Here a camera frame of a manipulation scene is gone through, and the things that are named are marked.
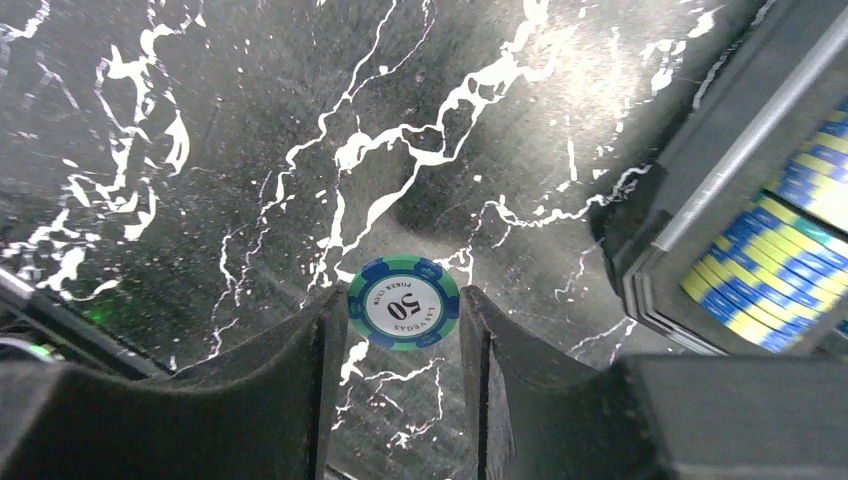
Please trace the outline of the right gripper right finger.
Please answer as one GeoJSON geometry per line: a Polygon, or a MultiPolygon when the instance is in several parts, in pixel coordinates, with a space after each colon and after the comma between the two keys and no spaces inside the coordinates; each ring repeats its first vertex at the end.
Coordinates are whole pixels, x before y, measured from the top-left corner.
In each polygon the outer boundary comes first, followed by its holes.
{"type": "Polygon", "coordinates": [[[847,367],[792,356],[629,355],[603,370],[460,293],[479,479],[843,479],[847,367]]]}

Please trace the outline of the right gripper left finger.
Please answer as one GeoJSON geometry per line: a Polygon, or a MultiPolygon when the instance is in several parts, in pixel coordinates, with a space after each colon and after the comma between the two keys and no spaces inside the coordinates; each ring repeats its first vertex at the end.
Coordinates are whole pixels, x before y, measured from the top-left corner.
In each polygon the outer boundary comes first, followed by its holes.
{"type": "Polygon", "coordinates": [[[168,379],[70,362],[1,366],[5,479],[320,479],[345,292],[168,379]]]}

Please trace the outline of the black poker chip case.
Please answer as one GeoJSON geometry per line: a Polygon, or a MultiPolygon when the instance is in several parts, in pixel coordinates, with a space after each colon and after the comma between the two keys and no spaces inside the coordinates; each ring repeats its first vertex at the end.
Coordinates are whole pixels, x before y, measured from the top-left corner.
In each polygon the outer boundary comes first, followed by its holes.
{"type": "Polygon", "coordinates": [[[714,355],[847,357],[847,5],[767,1],[602,225],[625,313],[714,355]]]}

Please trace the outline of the green poker chip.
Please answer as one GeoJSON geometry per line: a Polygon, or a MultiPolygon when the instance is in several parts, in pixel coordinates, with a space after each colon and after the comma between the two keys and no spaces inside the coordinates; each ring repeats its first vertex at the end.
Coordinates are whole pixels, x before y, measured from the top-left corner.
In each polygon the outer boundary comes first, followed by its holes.
{"type": "Polygon", "coordinates": [[[459,319],[459,288],[446,270],[416,255],[366,264],[347,289],[348,318],[371,343],[395,351],[425,349],[459,319]]]}

